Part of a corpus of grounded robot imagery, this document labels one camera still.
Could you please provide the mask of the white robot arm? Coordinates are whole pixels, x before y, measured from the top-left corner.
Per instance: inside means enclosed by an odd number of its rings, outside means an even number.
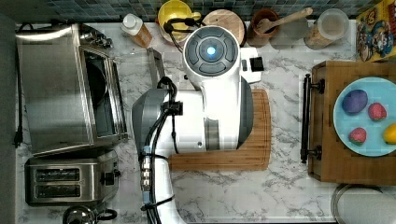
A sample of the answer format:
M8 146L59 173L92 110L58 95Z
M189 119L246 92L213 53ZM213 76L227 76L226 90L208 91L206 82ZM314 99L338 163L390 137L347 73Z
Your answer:
M182 50L191 90L170 77L134 103L132 125L148 224L185 224L177 211L168 158L173 154L236 150L254 119L250 84L257 55L246 56L236 37L216 25L196 29Z

